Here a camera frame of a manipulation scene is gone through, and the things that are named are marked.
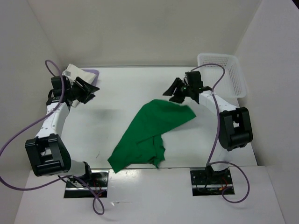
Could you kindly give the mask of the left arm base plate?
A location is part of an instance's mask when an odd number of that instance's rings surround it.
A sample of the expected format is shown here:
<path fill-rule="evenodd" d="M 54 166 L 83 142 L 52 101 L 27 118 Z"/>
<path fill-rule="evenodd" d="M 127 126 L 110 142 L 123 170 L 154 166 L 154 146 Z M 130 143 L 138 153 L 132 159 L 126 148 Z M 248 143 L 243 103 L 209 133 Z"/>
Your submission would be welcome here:
<path fill-rule="evenodd" d="M 99 198 L 107 198 L 108 178 L 108 170 L 94 169 L 90 180 L 86 178 L 82 180 Z M 94 198 L 94 195 L 82 182 L 71 178 L 65 181 L 64 198 Z"/>

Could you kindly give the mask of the purple t shirt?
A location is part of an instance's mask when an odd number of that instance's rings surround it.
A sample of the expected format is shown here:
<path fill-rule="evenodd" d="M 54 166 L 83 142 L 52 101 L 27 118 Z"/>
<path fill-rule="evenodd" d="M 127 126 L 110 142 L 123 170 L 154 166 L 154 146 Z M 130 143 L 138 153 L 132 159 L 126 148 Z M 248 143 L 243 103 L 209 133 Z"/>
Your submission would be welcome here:
<path fill-rule="evenodd" d="M 100 72 L 94 69 L 83 69 L 83 71 L 85 72 L 83 79 L 87 83 L 96 86 Z"/>

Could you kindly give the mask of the green t shirt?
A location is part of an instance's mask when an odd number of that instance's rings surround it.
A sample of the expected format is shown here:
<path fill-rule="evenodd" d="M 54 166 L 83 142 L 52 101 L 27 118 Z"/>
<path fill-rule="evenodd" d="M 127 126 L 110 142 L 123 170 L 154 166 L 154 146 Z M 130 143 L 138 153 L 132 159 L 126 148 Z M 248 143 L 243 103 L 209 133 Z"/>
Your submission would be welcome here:
<path fill-rule="evenodd" d="M 141 107 L 114 148 L 108 162 L 115 173 L 132 164 L 159 168 L 165 160 L 162 135 L 196 117 L 187 105 L 154 99 Z"/>

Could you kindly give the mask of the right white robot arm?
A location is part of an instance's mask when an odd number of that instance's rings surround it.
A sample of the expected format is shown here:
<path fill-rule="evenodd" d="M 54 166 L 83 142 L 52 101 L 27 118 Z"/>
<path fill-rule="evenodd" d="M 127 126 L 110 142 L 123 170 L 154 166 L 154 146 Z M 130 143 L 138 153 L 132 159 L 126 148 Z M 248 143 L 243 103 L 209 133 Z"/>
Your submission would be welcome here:
<path fill-rule="evenodd" d="M 243 148 L 253 140 L 249 111 L 245 107 L 236 107 L 222 99 L 214 92 L 214 88 L 204 86 L 199 71 L 185 73 L 184 79 L 177 77 L 163 93 L 170 96 L 170 101 L 183 103 L 186 97 L 206 107 L 217 117 L 216 141 L 212 146 L 205 167 L 205 178 L 209 183 L 216 183 L 225 174 L 225 170 L 213 168 L 211 161 L 216 144 L 220 143 L 223 151 L 230 152 Z"/>

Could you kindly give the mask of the white t shirt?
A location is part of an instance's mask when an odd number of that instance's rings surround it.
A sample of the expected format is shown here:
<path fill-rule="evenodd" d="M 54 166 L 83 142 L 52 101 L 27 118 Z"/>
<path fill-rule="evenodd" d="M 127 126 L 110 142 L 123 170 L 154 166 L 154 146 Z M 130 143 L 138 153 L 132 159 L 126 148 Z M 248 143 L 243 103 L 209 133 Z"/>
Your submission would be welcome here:
<path fill-rule="evenodd" d="M 69 64 L 63 71 L 62 75 L 65 79 L 64 96 L 72 107 L 77 107 L 79 103 L 86 104 L 95 97 L 95 92 L 99 90 L 99 87 L 92 85 L 92 83 L 98 74 L 99 72 L 94 74 L 73 64 Z"/>

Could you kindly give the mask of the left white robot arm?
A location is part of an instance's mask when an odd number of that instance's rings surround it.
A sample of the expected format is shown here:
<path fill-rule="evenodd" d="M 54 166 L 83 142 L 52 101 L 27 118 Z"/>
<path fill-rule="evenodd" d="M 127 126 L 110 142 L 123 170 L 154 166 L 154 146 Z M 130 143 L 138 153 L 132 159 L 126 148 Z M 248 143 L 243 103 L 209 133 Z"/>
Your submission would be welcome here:
<path fill-rule="evenodd" d="M 51 84 L 46 119 L 36 136 L 25 142 L 31 167 L 36 176 L 76 176 L 78 183 L 89 186 L 93 182 L 90 166 L 87 162 L 71 159 L 61 134 L 73 101 L 86 104 L 99 88 L 80 77 L 72 80 L 65 75 L 52 77 Z"/>

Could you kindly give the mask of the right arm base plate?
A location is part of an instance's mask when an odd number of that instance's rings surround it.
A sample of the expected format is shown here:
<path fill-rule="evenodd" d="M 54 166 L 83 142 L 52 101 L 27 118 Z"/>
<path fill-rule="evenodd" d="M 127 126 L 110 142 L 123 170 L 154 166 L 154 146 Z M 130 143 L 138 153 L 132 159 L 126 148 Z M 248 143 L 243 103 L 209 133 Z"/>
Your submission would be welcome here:
<path fill-rule="evenodd" d="M 215 174 L 208 174 L 204 168 L 190 170 L 193 196 L 234 195 L 233 181 L 227 168 Z"/>

